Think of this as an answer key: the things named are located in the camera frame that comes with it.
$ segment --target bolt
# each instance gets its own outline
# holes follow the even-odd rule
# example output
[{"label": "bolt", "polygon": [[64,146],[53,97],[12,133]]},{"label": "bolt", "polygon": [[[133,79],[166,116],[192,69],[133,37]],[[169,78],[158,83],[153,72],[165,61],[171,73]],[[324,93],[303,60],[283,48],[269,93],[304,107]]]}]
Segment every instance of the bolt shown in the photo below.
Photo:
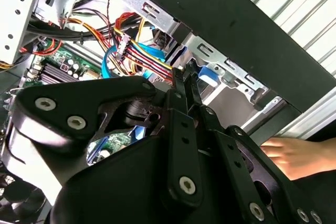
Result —
[{"label": "bolt", "polygon": [[235,128],[235,132],[236,132],[239,136],[242,136],[242,135],[243,135],[243,133],[242,133],[242,131],[241,131],[240,129]]},{"label": "bolt", "polygon": [[309,222],[309,218],[308,218],[308,216],[306,215],[306,213],[302,210],[302,209],[300,209],[300,208],[298,208],[298,215],[300,216],[300,218],[304,221],[304,222],[306,222],[306,223],[308,223]]},{"label": "bolt", "polygon": [[56,102],[54,102],[52,99],[41,97],[36,99],[35,106],[40,110],[50,111],[56,108]]},{"label": "bolt", "polygon": [[263,221],[265,219],[264,212],[258,204],[252,202],[250,203],[250,211],[259,221]]},{"label": "bolt", "polygon": [[314,220],[318,224],[322,224],[322,220],[321,220],[320,216],[317,215],[317,213],[315,213],[314,211],[310,211],[310,214],[313,216]]},{"label": "bolt", "polygon": [[152,87],[151,87],[148,83],[146,83],[146,82],[142,83],[142,86],[143,86],[145,89],[151,89],[151,88],[152,88]]},{"label": "bolt", "polygon": [[194,182],[186,176],[180,178],[180,188],[189,195],[192,195],[196,192],[196,186]]},{"label": "bolt", "polygon": [[84,129],[86,126],[86,122],[83,118],[80,116],[73,115],[68,118],[68,126],[75,129],[75,130],[81,130]]},{"label": "bolt", "polygon": [[206,110],[206,112],[208,112],[210,115],[215,114],[215,112],[214,112],[212,109],[210,109],[209,107],[207,107],[205,110]]}]

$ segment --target human hand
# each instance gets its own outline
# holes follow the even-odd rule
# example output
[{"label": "human hand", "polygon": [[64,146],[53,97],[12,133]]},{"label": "human hand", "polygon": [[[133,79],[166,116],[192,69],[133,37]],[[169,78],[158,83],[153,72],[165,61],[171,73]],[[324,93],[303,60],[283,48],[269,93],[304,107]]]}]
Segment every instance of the human hand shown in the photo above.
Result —
[{"label": "human hand", "polygon": [[323,142],[271,138],[261,149],[290,180],[331,170]]}]

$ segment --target finger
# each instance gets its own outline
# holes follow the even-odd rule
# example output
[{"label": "finger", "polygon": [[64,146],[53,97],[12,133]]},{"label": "finger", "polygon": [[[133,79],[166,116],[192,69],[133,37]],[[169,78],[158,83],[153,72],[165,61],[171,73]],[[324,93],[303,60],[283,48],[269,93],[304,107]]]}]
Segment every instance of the finger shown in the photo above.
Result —
[{"label": "finger", "polygon": [[269,159],[272,160],[276,165],[281,166],[281,164],[288,164],[288,162],[286,162],[282,157],[270,157]]},{"label": "finger", "polygon": [[282,147],[283,146],[283,140],[278,137],[273,137],[267,140],[262,144],[262,146],[275,146],[275,147]]},{"label": "finger", "polygon": [[282,147],[261,146],[260,148],[268,157],[281,157],[283,153]]}]

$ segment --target wire connector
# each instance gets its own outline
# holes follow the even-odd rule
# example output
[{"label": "wire connector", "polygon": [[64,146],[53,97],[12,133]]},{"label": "wire connector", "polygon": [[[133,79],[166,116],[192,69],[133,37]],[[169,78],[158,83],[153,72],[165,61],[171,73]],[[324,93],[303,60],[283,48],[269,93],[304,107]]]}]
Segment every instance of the wire connector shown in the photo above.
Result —
[{"label": "wire connector", "polygon": [[117,53],[115,54],[117,60],[121,60],[123,54],[125,53],[126,47],[128,43],[131,41],[131,37],[127,34],[124,34],[121,38],[121,41],[119,43],[119,47],[117,49]]}]

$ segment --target blue cable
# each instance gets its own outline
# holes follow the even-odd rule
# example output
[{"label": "blue cable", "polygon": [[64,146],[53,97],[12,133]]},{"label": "blue cable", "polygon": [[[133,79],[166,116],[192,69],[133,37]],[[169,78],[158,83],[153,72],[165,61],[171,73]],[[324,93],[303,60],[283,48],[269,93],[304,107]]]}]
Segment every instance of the blue cable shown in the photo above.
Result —
[{"label": "blue cable", "polygon": [[[139,44],[139,46],[145,50],[147,53],[149,53],[150,55],[158,58],[161,61],[164,61],[164,52],[149,46],[146,46],[144,44]],[[102,64],[101,64],[101,75],[103,76],[104,79],[106,78],[114,78],[114,76],[111,74],[108,66],[107,66],[107,58],[108,56],[113,53],[116,52],[117,48],[115,46],[112,46],[111,48],[109,48],[103,58]],[[146,70],[145,73],[143,74],[143,76],[145,78],[148,79],[148,77],[152,74],[152,72]]]}]

